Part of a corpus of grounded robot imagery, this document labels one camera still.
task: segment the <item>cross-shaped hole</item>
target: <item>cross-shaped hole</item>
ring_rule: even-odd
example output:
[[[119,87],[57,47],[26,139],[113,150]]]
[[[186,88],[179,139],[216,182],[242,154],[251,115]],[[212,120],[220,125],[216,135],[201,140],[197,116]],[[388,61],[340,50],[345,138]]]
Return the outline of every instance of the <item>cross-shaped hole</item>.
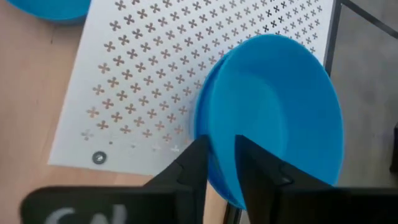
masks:
[[[126,5],[123,4],[123,1],[122,1],[122,0],[120,0],[119,2],[115,2],[114,4],[118,7],[118,10],[119,10],[119,11],[121,11],[122,9],[125,9],[125,8],[126,8]]]
[[[187,47],[189,47],[189,45],[193,44],[191,37],[188,37],[187,39],[184,39],[184,42],[187,43]]]
[[[197,1],[196,3],[193,3],[192,6],[195,7],[195,10],[196,10],[196,11],[199,10],[199,9],[201,9],[201,6],[199,5],[199,2],[198,2],[198,1]]]
[[[113,119],[114,122],[118,122],[120,119],[123,119],[123,117],[120,115],[119,112],[116,112],[115,114],[111,115],[111,118]]]
[[[141,30],[140,30],[140,29],[136,29],[136,30],[132,31],[131,33],[134,35],[134,38],[135,38],[135,39],[138,39],[138,38],[144,36],[144,35],[141,33]]]
[[[218,41],[218,38],[216,38],[215,40],[212,40],[211,42],[214,44],[215,47],[217,47],[220,44],[220,42]]]
[[[166,110],[166,108],[169,108],[169,105],[166,101],[163,101],[163,103],[159,103],[159,106],[162,108],[162,111]]]
[[[152,56],[151,58],[148,58],[148,61],[150,62],[150,65],[155,65],[159,62],[158,60],[156,60],[156,56]]]
[[[157,22],[160,23],[160,26],[163,27],[164,25],[167,25],[167,21],[165,17],[162,17],[162,19],[158,19]]]
[[[147,112],[147,114],[149,115],[150,119],[152,119],[154,116],[157,115],[157,113],[155,113],[155,109],[151,109],[150,111]]]
[[[178,53],[180,50],[182,50],[182,47],[180,46],[179,43],[176,45],[173,45],[173,48],[175,49],[175,53]]]
[[[257,18],[259,18],[260,22],[264,20],[264,16],[262,14],[258,15]]]
[[[137,14],[139,14],[140,19],[143,19],[148,16],[148,14],[145,13],[145,9],[141,9],[140,11],[137,11]]]
[[[126,21],[127,25],[130,25],[135,22],[134,19],[132,19],[132,15],[130,14],[128,16],[124,16],[123,19]]]
[[[120,40],[121,45],[125,45],[126,43],[130,43],[130,40],[127,39],[126,35],[123,35],[123,37],[119,37],[118,40]]]
[[[221,9],[221,13],[224,13],[227,11],[225,4],[223,4],[222,6],[220,6]]]
[[[188,95],[190,95],[192,93],[192,91],[189,89],[189,87],[186,87],[182,91],[185,93],[185,96],[188,96]]]
[[[191,13],[191,11],[188,10],[188,6],[185,6],[184,8],[182,8],[181,11],[183,11],[184,16],[186,16],[186,15]]]
[[[116,58],[113,58],[113,61],[115,62],[116,66],[120,66],[120,64],[124,64],[124,60],[122,60],[122,56],[118,56]]]
[[[111,69],[108,67],[107,63],[103,63],[102,65],[99,65],[98,68],[101,70],[102,74],[105,74],[106,72],[109,72]]]
[[[137,93],[137,91],[141,90],[141,87],[138,86],[138,83],[131,85],[130,88],[132,88],[133,93]]]
[[[246,15],[249,15],[251,13],[249,7],[245,8],[243,11]]]
[[[210,51],[209,45],[205,44],[204,46],[201,47],[203,51],[206,53],[207,51]]]
[[[133,111],[136,111],[136,109],[135,109],[135,107],[134,107],[134,105],[132,103],[130,103],[129,106],[125,107],[125,109],[127,110],[127,112],[129,114],[132,114]]]
[[[127,54],[130,55],[130,59],[133,59],[134,57],[138,56],[135,49],[131,49],[131,51],[127,51]]]
[[[254,10],[254,11],[256,11],[257,9],[259,9],[259,6],[257,5],[257,3],[252,4],[252,6],[253,6],[253,10]]]
[[[237,19],[237,20],[242,19],[241,12],[235,13],[235,16],[236,16],[236,19]]]
[[[148,50],[150,50],[148,42],[145,42],[145,44],[141,44],[141,48],[143,52],[147,52]]]
[[[167,57],[171,56],[169,53],[169,50],[165,49],[164,51],[161,51],[160,54],[163,55],[163,58],[166,59]]]
[[[228,34],[227,34],[227,33],[225,33],[224,35],[221,35],[221,36],[224,38],[224,41],[229,40],[229,37],[228,37]]]
[[[158,88],[156,88],[155,90],[152,90],[152,94],[154,95],[154,98],[157,98],[158,96],[162,95],[162,93],[159,91]]]
[[[169,91],[171,88],[174,88],[174,86],[171,84],[170,81],[168,81],[167,84],[164,84],[163,86],[166,87],[166,91]]]
[[[178,67],[175,65],[175,62],[169,64],[168,66],[169,66],[169,68],[170,68],[170,70],[171,70],[172,72],[174,72],[174,70],[178,69]]]
[[[148,32],[152,32],[152,31],[156,30],[153,23],[150,23],[149,25],[145,25],[145,28],[148,29]]]
[[[102,120],[100,123],[97,124],[97,127],[99,127],[101,130],[106,129],[109,127],[109,125],[106,124],[106,121]]]
[[[159,71],[156,71],[156,74],[159,75],[159,78],[166,76],[166,73],[163,71],[163,68],[161,68]]]
[[[191,52],[191,54],[193,55],[193,58],[196,59],[197,57],[200,56],[200,54],[198,53],[198,50],[195,49],[193,52]]]
[[[219,30],[224,28],[224,25],[223,25],[223,23],[221,21],[216,22],[216,26],[217,26],[217,29],[219,29]]]
[[[113,45],[112,41],[109,41],[107,44],[104,44],[104,47],[106,47],[107,52],[110,52],[110,51],[116,49],[116,47]]]
[[[242,31],[245,31],[245,30],[247,30],[247,29],[248,29],[248,27],[246,26],[246,23],[244,23],[244,24],[241,24],[241,27],[242,27]]]
[[[169,142],[172,140],[172,137],[170,136],[170,134],[166,134],[165,136],[163,136],[163,139],[165,142]]]
[[[121,29],[122,27],[119,25],[118,21],[110,22],[109,25],[112,27],[113,31]]]
[[[177,12],[170,13],[170,16],[173,17],[173,21],[176,21],[177,19],[180,18],[180,17],[177,15]]]
[[[139,65],[136,65],[136,68],[138,69],[138,72],[142,72],[143,70],[146,70],[146,67],[142,62],[140,62]]]
[[[198,24],[195,22],[194,19],[192,19],[191,21],[188,21],[188,23],[191,25],[191,28],[198,26]]]
[[[113,77],[111,80],[108,80],[108,83],[111,85],[111,88],[114,88],[115,85],[119,85],[119,82],[116,81],[116,77]]]
[[[98,112],[94,106],[91,107],[90,110],[86,110],[86,112],[90,115],[91,118],[95,118],[96,115],[100,114],[100,112]]]
[[[170,2],[170,0],[163,0],[164,6],[168,8],[169,6],[172,6],[173,4]]]
[[[145,124],[145,122],[142,120],[141,117],[138,117],[137,119],[134,119],[134,122],[137,127],[141,126],[142,124]]]
[[[124,90],[122,90],[120,93],[117,93],[116,96],[119,97],[120,101],[123,101],[123,99],[127,98],[127,94],[125,94]]]
[[[142,134],[145,136],[145,138],[148,138],[149,136],[152,136],[152,133],[150,132],[149,129],[147,129],[147,131],[143,132]]]
[[[178,110],[180,111],[181,115],[184,115],[184,113],[188,112],[185,106],[179,108]]]
[[[123,134],[127,134],[131,132],[131,129],[129,129],[128,125],[124,125],[123,128],[120,128],[120,131],[123,132]]]
[[[189,63],[188,57],[186,55],[184,55],[184,58],[180,58],[180,60],[182,61],[183,65],[185,65],[186,63]]]
[[[167,36],[167,38],[168,38],[169,40],[175,38],[175,35],[173,34],[173,31],[172,31],[172,30],[166,32],[166,36]]]
[[[149,100],[147,100],[146,96],[143,96],[142,98],[139,98],[138,101],[141,102],[142,106],[145,106],[145,104],[149,103]]]
[[[185,81],[185,79],[182,78],[182,75],[179,75],[179,76],[175,77],[175,79],[178,80],[178,84],[181,84],[181,82]]]
[[[249,22],[250,22],[250,26],[256,25],[256,22],[254,21],[254,19],[249,20]]]
[[[154,80],[150,78],[150,75],[148,75],[147,78],[144,78],[144,81],[147,83],[147,85],[149,85],[149,84],[154,82]]]
[[[193,68],[187,70],[187,73],[189,74],[189,77],[196,75],[196,72],[193,71]]]
[[[159,121],[158,124],[155,124],[155,127],[157,128],[158,131],[160,131],[162,128],[164,128],[164,125],[162,124],[161,121]]]
[[[180,31],[180,34],[182,34],[182,33],[187,31],[186,28],[184,28],[183,24],[181,24],[181,26],[177,26],[177,29]]]
[[[173,113],[171,113],[170,115],[167,115],[167,119],[169,119],[170,123],[173,123],[173,121],[175,121],[177,118]]]
[[[205,65],[204,62],[199,63],[198,66],[199,66],[201,71],[206,68],[206,65]]]
[[[218,14],[216,13],[216,9],[213,9],[210,11],[211,17],[214,18],[216,16],[218,16]]]
[[[160,36],[157,36],[156,38],[154,38],[154,42],[155,42],[156,46],[163,44],[163,40],[160,38]]]
[[[174,103],[178,102],[181,100],[181,98],[178,97],[178,94],[175,94],[174,96],[172,96],[172,100],[174,101]]]
[[[207,31],[207,35],[214,34],[214,30],[213,30],[213,28],[211,28],[211,26],[209,26],[209,28],[206,28],[206,31]]]
[[[229,4],[231,5],[231,9],[233,9],[234,7],[236,7],[235,0],[230,1]]]
[[[158,5],[155,3],[154,5],[150,6],[150,8],[153,10],[153,13],[160,12],[160,8]]]
[[[196,82],[194,82],[193,84],[196,86],[197,90],[198,90],[198,89],[200,89],[200,88],[201,88],[201,86],[202,86],[202,84],[200,83],[200,81],[199,81],[199,80],[197,80],[197,81],[196,81]]]
[[[132,74],[130,73],[130,69],[126,69],[125,72],[122,72],[122,75],[124,76],[125,80],[128,80],[129,78],[132,78]]]
[[[100,93],[104,93],[105,92],[105,90],[103,90],[101,87],[102,87],[101,85],[97,85],[97,87],[93,88],[93,91],[95,91],[96,95],[99,95]]]
[[[105,105],[105,109],[109,109],[111,106],[114,106],[114,104],[111,102],[111,99],[103,101],[102,104]]]
[[[201,20],[202,23],[204,23],[205,21],[207,21],[207,18],[206,18],[206,15],[205,15],[205,14],[199,16],[199,19]]]

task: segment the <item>pegboard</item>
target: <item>pegboard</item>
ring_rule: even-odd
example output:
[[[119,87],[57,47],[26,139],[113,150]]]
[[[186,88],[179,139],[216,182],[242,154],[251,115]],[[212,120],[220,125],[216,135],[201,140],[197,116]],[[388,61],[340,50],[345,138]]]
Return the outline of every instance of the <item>pegboard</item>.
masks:
[[[224,54],[255,35],[279,34],[323,63],[332,7],[92,0],[49,164],[158,174],[191,143],[195,98]]]

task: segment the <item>blue plastic bowl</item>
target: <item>blue plastic bowl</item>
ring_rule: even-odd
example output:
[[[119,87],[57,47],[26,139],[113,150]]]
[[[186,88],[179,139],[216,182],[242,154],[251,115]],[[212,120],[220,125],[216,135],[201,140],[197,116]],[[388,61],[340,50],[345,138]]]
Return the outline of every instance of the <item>blue plastic bowl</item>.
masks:
[[[59,24],[77,24],[86,18],[90,0],[8,0],[35,17]]]
[[[202,131],[196,136],[210,135],[209,180],[222,197],[245,208],[234,159],[236,134],[328,184],[337,181],[341,110],[326,71],[306,48],[279,35],[258,36],[212,72],[198,100],[195,129]]]

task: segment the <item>metal screw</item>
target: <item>metal screw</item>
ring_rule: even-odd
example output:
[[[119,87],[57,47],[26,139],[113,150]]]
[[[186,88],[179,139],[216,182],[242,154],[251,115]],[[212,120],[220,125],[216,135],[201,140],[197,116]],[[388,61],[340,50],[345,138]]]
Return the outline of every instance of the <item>metal screw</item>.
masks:
[[[93,162],[94,162],[95,164],[100,165],[100,164],[103,164],[105,161],[106,161],[106,154],[105,154],[105,152],[98,151],[98,152],[95,152],[95,153],[93,154]]]

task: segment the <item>black metal frame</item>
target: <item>black metal frame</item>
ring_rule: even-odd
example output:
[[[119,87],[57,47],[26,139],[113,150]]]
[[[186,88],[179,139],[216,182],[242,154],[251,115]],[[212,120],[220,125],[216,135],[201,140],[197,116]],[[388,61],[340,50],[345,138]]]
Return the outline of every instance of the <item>black metal frame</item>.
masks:
[[[398,39],[398,32],[396,30],[389,27],[388,25],[386,25],[376,17],[372,16],[370,13],[366,12],[364,9],[360,8],[357,4],[353,3],[350,0],[334,0],[333,12],[332,12],[329,34],[328,34],[328,42],[326,45],[325,61],[324,61],[325,70],[329,74],[329,76],[331,75],[331,68],[333,65],[333,57],[335,54],[338,26],[340,23],[341,8],[343,5],[351,9],[353,12],[357,13],[357,15],[366,19],[371,24],[378,27],[380,30],[383,30],[391,37]],[[241,219],[241,213],[242,213],[241,209],[236,208],[235,206],[228,203],[224,216],[224,224],[238,224]]]

